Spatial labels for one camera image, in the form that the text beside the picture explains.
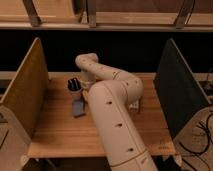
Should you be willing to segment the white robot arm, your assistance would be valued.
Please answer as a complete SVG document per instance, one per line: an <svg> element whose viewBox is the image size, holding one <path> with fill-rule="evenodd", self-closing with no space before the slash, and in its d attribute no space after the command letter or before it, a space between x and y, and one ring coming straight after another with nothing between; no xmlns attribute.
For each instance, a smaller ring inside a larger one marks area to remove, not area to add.
<svg viewBox="0 0 213 171"><path fill-rule="evenodd" d="M95 53L78 55L80 83L112 171L158 171L127 111L143 94L140 78L98 62Z"/></svg>

